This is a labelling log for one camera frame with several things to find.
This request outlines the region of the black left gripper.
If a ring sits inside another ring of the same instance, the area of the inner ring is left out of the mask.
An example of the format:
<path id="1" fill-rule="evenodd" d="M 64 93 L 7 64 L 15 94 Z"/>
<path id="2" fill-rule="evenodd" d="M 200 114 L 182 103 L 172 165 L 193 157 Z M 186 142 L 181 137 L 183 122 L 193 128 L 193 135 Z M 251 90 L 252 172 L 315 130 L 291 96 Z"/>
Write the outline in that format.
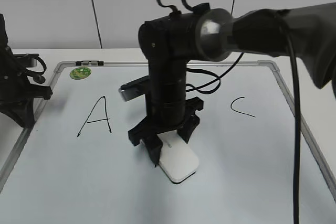
<path id="1" fill-rule="evenodd" d="M 26 77 L 1 77 L 1 113 L 20 127 L 31 128 L 35 124 L 34 100 L 49 100 L 50 86 L 31 84 Z"/>

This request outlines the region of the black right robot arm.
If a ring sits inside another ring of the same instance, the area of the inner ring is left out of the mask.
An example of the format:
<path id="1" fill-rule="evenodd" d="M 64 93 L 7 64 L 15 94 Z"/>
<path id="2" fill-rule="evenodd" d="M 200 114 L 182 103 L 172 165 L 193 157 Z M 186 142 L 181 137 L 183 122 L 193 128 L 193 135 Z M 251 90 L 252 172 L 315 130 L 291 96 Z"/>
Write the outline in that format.
<path id="1" fill-rule="evenodd" d="M 129 132 L 141 141 L 154 164 L 159 163 L 159 134 L 177 131 L 188 142 L 199 124 L 200 98 L 186 98 L 187 63 L 220 62 L 232 52 L 300 58 L 314 85 L 335 84 L 335 3 L 293 8 L 259 9 L 238 18 L 221 8 L 200 4 L 183 14 L 144 22 L 139 45 L 149 73 L 121 86 L 126 100 L 144 95 L 146 117 Z"/>

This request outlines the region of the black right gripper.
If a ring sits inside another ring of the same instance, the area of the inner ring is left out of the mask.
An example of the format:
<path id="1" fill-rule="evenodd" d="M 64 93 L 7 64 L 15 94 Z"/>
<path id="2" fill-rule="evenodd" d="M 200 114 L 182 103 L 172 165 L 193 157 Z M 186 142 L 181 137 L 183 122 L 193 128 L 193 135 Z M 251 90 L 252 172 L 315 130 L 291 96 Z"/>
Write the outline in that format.
<path id="1" fill-rule="evenodd" d="M 134 128 L 128 131 L 130 142 L 137 146 L 140 140 L 144 140 L 148 155 L 154 166 L 156 167 L 160 161 L 161 149 L 163 142 L 157 136 L 161 133 L 177 130 L 178 135 L 185 143 L 188 143 L 194 130 L 199 125 L 199 117 L 196 111 L 204 108 L 204 101 L 199 97 L 187 99 L 185 101 L 185 114 L 182 121 L 176 125 L 166 125 L 159 123 L 152 116 L 146 116 Z"/>

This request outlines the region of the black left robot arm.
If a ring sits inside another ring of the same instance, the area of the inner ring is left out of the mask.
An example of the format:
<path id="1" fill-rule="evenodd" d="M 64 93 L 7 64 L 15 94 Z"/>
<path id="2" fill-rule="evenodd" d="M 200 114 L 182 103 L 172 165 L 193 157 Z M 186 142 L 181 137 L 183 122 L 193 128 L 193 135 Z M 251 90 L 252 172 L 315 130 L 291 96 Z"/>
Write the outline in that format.
<path id="1" fill-rule="evenodd" d="M 33 127 L 34 100 L 49 100 L 53 94 L 50 86 L 43 86 L 46 70 L 39 54 L 12 52 L 1 15 L 1 113 L 21 127 Z"/>

